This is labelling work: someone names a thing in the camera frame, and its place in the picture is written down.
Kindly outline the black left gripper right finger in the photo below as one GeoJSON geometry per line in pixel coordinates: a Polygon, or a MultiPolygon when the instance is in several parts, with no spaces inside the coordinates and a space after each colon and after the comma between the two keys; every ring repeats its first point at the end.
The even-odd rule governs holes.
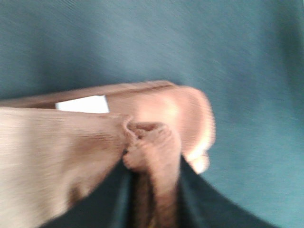
{"type": "Polygon", "coordinates": [[[180,228],[272,228],[273,225],[234,204],[181,157],[178,188],[180,228]]]}

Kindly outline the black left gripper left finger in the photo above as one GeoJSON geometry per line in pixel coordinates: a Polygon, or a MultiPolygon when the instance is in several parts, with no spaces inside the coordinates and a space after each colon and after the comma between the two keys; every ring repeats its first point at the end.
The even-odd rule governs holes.
{"type": "Polygon", "coordinates": [[[128,228],[133,174],[119,161],[85,199],[43,228],[128,228]]]}

